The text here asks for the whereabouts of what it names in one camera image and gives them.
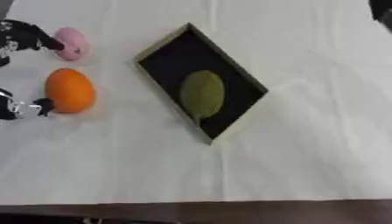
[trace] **white cloth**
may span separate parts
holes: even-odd
[[[74,67],[98,102],[0,126],[0,204],[392,198],[392,34],[368,0],[17,0],[8,18],[78,28],[94,50],[16,53],[1,88],[33,99]],[[213,146],[132,63],[186,22],[270,90]]]

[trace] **pink ball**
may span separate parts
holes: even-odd
[[[64,50],[56,52],[64,60],[79,60],[89,51],[86,38],[74,28],[61,28],[54,37],[65,46]]]

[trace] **green ball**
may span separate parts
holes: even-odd
[[[201,119],[217,114],[225,100],[225,87],[221,78],[210,71],[189,74],[180,90],[180,100],[193,120],[200,125]]]

